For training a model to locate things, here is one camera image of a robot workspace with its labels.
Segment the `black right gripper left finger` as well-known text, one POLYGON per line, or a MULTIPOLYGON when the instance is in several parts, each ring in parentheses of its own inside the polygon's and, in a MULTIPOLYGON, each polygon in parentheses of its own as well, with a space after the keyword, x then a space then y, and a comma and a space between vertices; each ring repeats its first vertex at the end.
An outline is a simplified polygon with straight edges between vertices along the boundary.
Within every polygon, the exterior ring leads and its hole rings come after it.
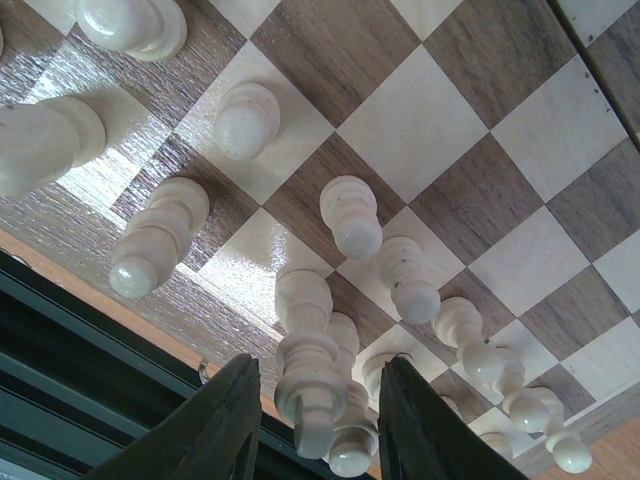
POLYGON ((259 362, 239 354, 172 415, 86 479, 251 479, 261 422, 259 362))

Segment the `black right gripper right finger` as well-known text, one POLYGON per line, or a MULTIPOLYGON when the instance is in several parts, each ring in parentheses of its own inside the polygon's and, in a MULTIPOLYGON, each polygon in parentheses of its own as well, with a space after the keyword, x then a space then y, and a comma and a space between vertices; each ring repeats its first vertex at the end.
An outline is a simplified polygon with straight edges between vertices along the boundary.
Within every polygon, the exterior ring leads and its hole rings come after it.
POLYGON ((379 400, 384 480, 525 477, 455 414, 409 360, 385 364, 379 400))

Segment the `white chess bishop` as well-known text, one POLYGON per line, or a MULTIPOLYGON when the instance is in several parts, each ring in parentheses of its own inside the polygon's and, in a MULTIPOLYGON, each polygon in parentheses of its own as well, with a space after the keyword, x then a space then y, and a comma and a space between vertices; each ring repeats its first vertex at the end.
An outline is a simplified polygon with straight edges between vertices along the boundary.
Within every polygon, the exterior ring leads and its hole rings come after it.
POLYGON ((209 196, 197 182, 185 177, 161 182, 114 247, 109 269, 112 290, 138 299, 167 282, 188 255, 209 212, 209 196))
POLYGON ((378 354, 369 358, 362 367, 364 386, 370 399, 376 403, 379 402, 382 370, 389 358, 390 356, 387 353, 378 354))

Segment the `white chess pawn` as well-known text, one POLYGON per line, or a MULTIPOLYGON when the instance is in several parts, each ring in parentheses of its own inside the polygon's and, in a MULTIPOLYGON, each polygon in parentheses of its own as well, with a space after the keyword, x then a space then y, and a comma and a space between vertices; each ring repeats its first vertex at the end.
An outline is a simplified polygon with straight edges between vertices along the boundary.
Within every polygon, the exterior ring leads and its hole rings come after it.
POLYGON ((383 234, 377 201, 364 180, 352 175, 333 178, 321 191, 319 207, 322 220, 344 256, 362 260, 379 250, 383 234))
POLYGON ((432 326, 437 338, 456 350, 458 361, 472 381, 489 384, 503 373, 505 361, 495 346, 485 342, 482 316, 468 299, 444 300, 432 326))
POLYGON ((172 0, 78 0, 74 14, 94 44, 145 62, 174 57, 188 35, 184 13, 172 0))
POLYGON ((213 137, 223 154, 235 161, 258 157, 276 138, 281 109, 275 95, 256 82, 243 82, 221 99, 213 137))
POLYGON ((389 289, 402 320, 426 324, 438 316, 441 298, 429 276, 431 264, 413 239, 398 236, 384 240, 373 257, 372 266, 389 289))
POLYGON ((502 408, 516 428, 526 433, 542 432, 550 413, 525 387, 525 368, 520 356, 507 347, 498 347, 497 352, 503 360, 503 371, 491 383, 491 389, 502 395, 502 408))
POLYGON ((535 387, 532 393, 549 412, 542 432, 547 437, 545 448, 553 455, 556 465, 570 474, 588 470, 593 461, 592 453, 575 430, 564 426, 565 413, 561 400, 547 387, 535 387))

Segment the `white chess knight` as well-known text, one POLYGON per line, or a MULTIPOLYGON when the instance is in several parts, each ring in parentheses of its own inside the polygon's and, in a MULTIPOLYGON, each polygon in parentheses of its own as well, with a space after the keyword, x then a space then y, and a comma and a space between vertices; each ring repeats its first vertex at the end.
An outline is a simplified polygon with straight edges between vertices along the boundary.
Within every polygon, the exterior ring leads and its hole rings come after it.
POLYGON ((85 102, 59 96, 1 108, 1 195, 48 185, 100 156, 106 130, 85 102))

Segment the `white chess rook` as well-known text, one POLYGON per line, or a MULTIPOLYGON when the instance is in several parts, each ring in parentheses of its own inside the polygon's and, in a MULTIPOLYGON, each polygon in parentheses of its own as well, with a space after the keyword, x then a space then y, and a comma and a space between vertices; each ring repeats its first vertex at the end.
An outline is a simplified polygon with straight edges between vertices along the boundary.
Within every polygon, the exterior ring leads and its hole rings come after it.
POLYGON ((511 462, 513 460, 514 454, 511 444, 507 437, 502 433, 488 432, 482 434, 480 439, 507 461, 511 462))

